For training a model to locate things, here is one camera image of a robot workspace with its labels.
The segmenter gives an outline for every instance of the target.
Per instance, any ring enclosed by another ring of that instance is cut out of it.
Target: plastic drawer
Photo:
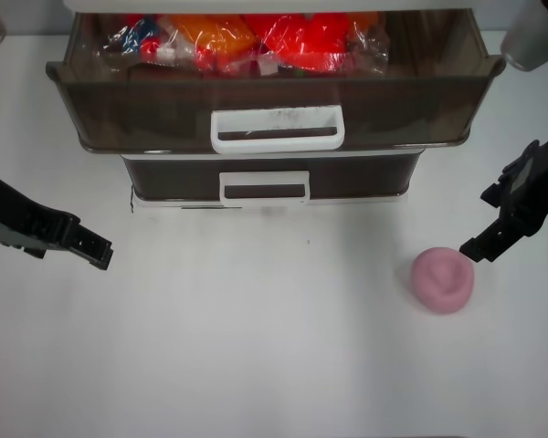
[[[216,154],[216,110],[341,106],[337,151],[462,143],[505,63],[489,56],[470,10],[385,14],[384,76],[204,78],[136,66],[111,73],[98,51],[101,16],[76,14],[63,62],[47,65],[85,149],[107,153]]]
[[[232,189],[238,199],[277,199],[304,196],[304,182],[293,182],[296,172],[307,172],[310,200],[371,198],[397,196],[407,191],[410,178],[422,150],[378,151],[367,156],[342,154],[310,154],[303,157],[180,160],[167,156],[125,156],[124,162],[132,178],[136,195],[144,201],[176,201],[183,203],[220,204],[224,174],[260,172],[276,176],[279,182],[244,183]]]

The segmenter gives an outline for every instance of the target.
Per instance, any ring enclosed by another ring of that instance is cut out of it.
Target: table surface
[[[0,246],[0,438],[548,436],[548,220],[477,265],[456,315],[406,288],[419,252],[496,218],[481,192],[548,141],[548,64],[507,68],[401,202],[132,214],[121,160],[80,148],[45,75],[66,41],[0,46],[0,178],[115,254],[101,272]]]

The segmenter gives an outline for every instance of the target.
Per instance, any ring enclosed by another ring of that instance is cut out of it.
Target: plastic bag
[[[378,13],[248,15],[256,36],[280,56],[285,67],[321,73],[364,69],[384,73],[389,40]]]
[[[380,21],[378,13],[126,15],[103,49],[119,55],[123,66],[148,63],[237,77],[288,68],[384,73],[389,39]]]

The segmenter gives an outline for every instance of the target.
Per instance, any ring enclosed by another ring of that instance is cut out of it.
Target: drawer handle
[[[217,153],[332,151],[344,140],[340,105],[211,113],[211,144]]]
[[[309,173],[304,172],[229,172],[219,173],[219,199],[224,207],[291,207],[305,205],[311,198],[311,186],[309,184]],[[234,197],[227,192],[238,189],[240,194]],[[265,197],[254,197],[252,193],[265,193],[267,191],[279,190],[286,195],[269,195]],[[288,192],[297,192],[297,196],[288,196]]]

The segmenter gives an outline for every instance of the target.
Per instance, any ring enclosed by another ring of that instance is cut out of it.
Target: pink ball
[[[455,313],[467,305],[475,284],[475,270],[468,258],[450,248],[432,248],[412,265],[412,288],[430,310]]]

